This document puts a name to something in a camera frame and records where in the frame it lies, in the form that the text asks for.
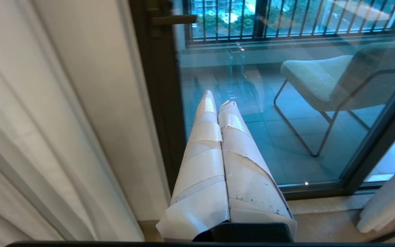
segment chair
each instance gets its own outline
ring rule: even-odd
[[[280,71],[286,80],[274,98],[275,108],[309,154],[319,157],[339,111],[347,111],[362,127],[370,130],[352,110],[386,104],[394,93],[395,41],[369,44],[354,56],[285,61]],[[277,106],[277,98],[287,82],[329,123],[317,153],[310,150]],[[332,118],[326,111],[334,111]]]

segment white curtain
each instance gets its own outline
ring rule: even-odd
[[[395,218],[395,175],[385,183],[362,210],[359,231],[380,231]]]
[[[28,1],[0,1],[0,246],[143,235]]]

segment balcony floor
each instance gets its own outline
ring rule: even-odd
[[[232,83],[228,82],[226,73],[211,68],[195,69],[182,76],[187,138],[199,100],[204,91],[210,89],[217,106],[226,100],[237,102],[243,119],[279,185],[338,180],[367,131],[347,112],[342,111],[320,157],[313,158],[273,105],[273,99],[284,82],[284,77],[278,71],[266,69],[265,66],[260,66],[260,69],[247,66],[243,75],[248,78]],[[328,127],[327,121],[289,83],[281,93],[278,105],[307,145],[312,150],[317,150]],[[383,108],[380,105],[354,112],[371,126]],[[390,173],[395,173],[394,162],[373,169],[370,175]]]

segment balcony railing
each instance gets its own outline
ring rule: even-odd
[[[395,33],[395,0],[183,0],[190,44]]]

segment chair backrest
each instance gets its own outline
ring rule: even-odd
[[[349,96],[375,72],[395,69],[395,41],[369,44],[351,59],[345,73],[333,92],[340,102]],[[383,74],[373,78],[343,109],[366,108],[387,103],[395,91],[395,74]]]

